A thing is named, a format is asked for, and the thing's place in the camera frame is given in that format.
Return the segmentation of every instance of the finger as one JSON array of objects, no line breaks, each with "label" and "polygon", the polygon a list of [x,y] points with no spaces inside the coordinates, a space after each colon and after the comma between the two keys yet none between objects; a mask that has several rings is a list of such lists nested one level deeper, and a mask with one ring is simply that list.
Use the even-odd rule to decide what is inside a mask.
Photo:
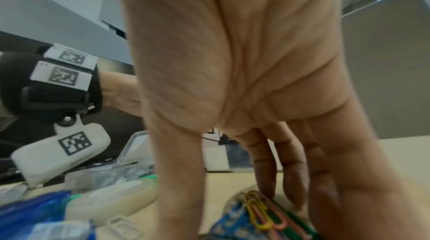
[{"label": "finger", "polygon": [[294,134],[285,122],[268,124],[260,129],[275,144],[284,173],[285,195],[294,205],[303,207],[307,199],[309,176],[302,147],[294,143]]},{"label": "finger", "polygon": [[146,125],[159,179],[157,239],[195,239],[203,213],[202,137],[150,111]]},{"label": "finger", "polygon": [[289,121],[288,126],[302,143],[308,163],[309,217],[323,239],[350,239],[335,183],[325,156],[304,120]]},{"label": "finger", "polygon": [[254,164],[255,179],[260,192],[272,198],[276,188],[276,161],[273,157],[267,138],[259,129],[235,136],[234,139],[248,150]]},{"label": "finger", "polygon": [[353,97],[308,122],[326,156],[354,236],[425,239],[358,100]]}]

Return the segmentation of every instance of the hand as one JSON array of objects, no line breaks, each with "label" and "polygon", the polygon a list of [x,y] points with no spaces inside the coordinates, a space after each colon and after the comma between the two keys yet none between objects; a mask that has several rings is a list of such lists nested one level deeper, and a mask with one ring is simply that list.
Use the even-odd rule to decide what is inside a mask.
[{"label": "hand", "polygon": [[122,2],[159,173],[157,239],[196,238],[201,134],[214,126],[247,146],[268,196],[275,142],[286,195],[302,206],[309,191],[324,239],[424,238],[351,86],[338,0]]},{"label": "hand", "polygon": [[99,72],[103,105],[142,116],[142,105],[136,76],[116,72]]}]

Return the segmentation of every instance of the desk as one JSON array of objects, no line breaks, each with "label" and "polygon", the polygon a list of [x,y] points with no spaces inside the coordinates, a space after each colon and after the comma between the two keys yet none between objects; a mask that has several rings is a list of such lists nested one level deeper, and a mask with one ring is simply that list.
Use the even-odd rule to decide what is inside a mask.
[{"label": "desk", "polygon": [[[426,165],[430,156],[430,136],[387,139],[380,141],[384,152],[391,160],[394,168],[403,179],[405,189],[415,203],[425,221],[430,224],[430,167]],[[282,175],[278,174],[276,189],[277,197],[282,199],[283,206],[289,202],[282,191]],[[208,173],[206,176],[206,203],[203,223],[200,232],[205,233],[221,216],[225,202],[240,190],[256,189],[254,174],[250,172]],[[29,191],[26,197],[56,191],[62,184]],[[299,213],[305,215],[304,209]],[[150,240],[157,220],[157,202],[128,217],[131,222],[144,232],[141,240]],[[106,227],[97,229],[99,240],[120,240]]]}]

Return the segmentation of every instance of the white cylindrical object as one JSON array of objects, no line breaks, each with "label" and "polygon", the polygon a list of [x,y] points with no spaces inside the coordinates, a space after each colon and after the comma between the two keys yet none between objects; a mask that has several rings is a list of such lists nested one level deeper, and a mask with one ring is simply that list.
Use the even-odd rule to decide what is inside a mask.
[{"label": "white cylindrical object", "polygon": [[128,216],[151,204],[156,194],[157,184],[153,179],[111,185],[70,201],[65,219],[91,219],[96,226],[103,226],[117,215]]}]

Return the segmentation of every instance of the gray panel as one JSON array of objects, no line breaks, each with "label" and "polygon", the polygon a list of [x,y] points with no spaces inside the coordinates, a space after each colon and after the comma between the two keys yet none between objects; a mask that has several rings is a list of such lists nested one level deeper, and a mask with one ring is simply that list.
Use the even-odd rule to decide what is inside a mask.
[{"label": "gray panel", "polygon": [[430,10],[383,0],[342,18],[346,58],[380,138],[430,134]]},{"label": "gray panel", "polygon": [[125,31],[120,0],[103,0],[99,20]]},{"label": "gray panel", "polygon": [[0,30],[131,63],[127,41],[52,0],[0,0]]}]

